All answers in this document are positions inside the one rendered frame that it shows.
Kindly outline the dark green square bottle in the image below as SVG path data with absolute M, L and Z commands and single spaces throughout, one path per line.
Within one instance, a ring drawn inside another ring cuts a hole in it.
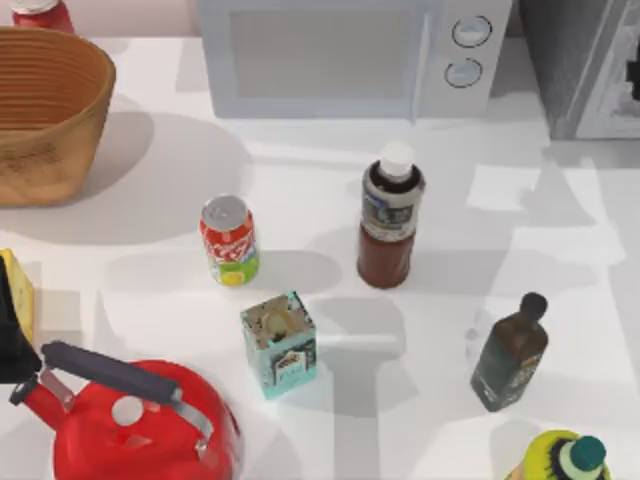
M 540 325 L 547 308 L 543 295 L 528 292 L 516 312 L 492 326 L 470 380 L 487 411 L 500 411 L 524 394 L 549 344 Z

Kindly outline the teal carton box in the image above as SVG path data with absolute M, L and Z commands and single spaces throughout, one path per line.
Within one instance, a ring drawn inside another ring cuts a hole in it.
M 316 376 L 316 327 L 294 290 L 240 312 L 248 364 L 264 396 L 277 398 Z

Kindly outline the pale microwave oven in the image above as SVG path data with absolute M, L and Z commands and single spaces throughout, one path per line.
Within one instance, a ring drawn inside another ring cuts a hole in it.
M 215 113 L 223 118 L 465 118 L 486 107 L 513 0 L 198 0 Z M 452 28 L 493 32 L 461 48 Z M 450 63 L 483 66 L 473 86 Z

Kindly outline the red kettle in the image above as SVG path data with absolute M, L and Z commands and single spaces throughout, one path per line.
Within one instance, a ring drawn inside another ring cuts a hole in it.
M 203 377 L 62 341 L 0 349 L 0 384 L 55 432 L 55 480 L 240 480 L 236 418 Z

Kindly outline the woven brown basket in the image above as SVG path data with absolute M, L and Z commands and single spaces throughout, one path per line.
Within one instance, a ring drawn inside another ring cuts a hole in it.
M 75 34 L 0 27 L 0 207 L 63 203 L 83 187 L 116 81 Z

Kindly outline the red and green can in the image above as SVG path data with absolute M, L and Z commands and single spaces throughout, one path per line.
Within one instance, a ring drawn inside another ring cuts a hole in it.
M 212 277 L 224 286 L 250 282 L 259 268 L 253 215 L 238 196 L 223 194 L 208 200 L 199 231 Z

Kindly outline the grey cabinet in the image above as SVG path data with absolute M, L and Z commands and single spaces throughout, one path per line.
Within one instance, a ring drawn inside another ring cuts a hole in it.
M 554 140 L 640 140 L 640 0 L 519 0 Z

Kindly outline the yellow bottle with green cap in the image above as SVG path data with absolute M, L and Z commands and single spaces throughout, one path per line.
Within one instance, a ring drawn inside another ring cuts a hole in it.
M 521 462 L 504 480 L 613 480 L 606 447 L 597 437 L 549 430 L 528 445 Z

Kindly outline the microwave knob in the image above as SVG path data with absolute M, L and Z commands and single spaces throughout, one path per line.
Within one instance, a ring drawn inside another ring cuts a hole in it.
M 446 83 L 455 89 L 465 89 L 475 85 L 482 75 L 482 64 L 472 58 L 450 63 L 444 71 Z
M 461 48 L 476 48 L 486 43 L 492 32 L 491 22 L 478 15 L 458 20 L 452 28 L 452 39 Z

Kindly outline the brown bottle with white cap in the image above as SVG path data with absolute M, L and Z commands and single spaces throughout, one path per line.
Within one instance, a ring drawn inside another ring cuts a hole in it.
M 385 145 L 364 171 L 357 271 L 368 285 L 394 288 L 405 281 L 426 188 L 413 149 Z

